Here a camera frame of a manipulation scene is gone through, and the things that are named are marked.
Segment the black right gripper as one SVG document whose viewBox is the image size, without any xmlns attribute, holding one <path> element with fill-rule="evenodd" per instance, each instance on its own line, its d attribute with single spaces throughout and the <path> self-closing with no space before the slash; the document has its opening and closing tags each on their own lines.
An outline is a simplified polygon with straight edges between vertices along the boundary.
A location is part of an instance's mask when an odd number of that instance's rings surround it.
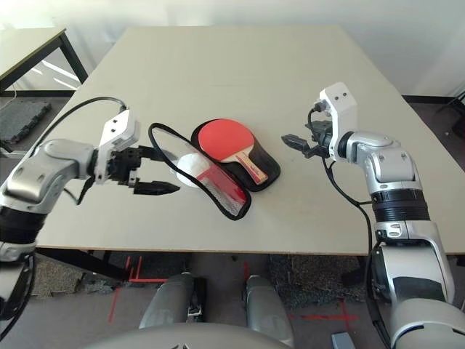
<svg viewBox="0 0 465 349">
<path fill-rule="evenodd" d="M 332 134 L 327 133 L 330 130 L 329 121 L 312 121 L 307 124 L 307 128 L 311 133 L 316 134 L 318 137 L 312 136 L 312 140 L 316 142 L 316 145 L 310 146 L 309 143 L 296 135 L 283 135 L 281 140 L 290 148 L 303 151 L 306 159 L 312 158 L 313 156 L 321 157 L 322 159 L 328 159 L 329 145 L 331 142 Z"/>
</svg>

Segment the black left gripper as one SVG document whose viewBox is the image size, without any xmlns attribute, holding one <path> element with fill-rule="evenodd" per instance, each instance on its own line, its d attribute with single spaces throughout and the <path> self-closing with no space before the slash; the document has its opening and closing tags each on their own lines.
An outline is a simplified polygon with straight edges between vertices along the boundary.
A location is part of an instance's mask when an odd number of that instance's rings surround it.
<svg viewBox="0 0 465 349">
<path fill-rule="evenodd" d="M 141 166 L 142 158 L 152 161 L 174 160 L 174 154 L 142 145 L 137 148 L 130 147 L 122 151 L 113 151 L 108 162 L 108 179 L 119 185 L 134 188 L 133 194 L 135 195 L 162 196 L 180 190 L 179 186 L 169 182 L 137 182 L 137 170 Z"/>
</svg>

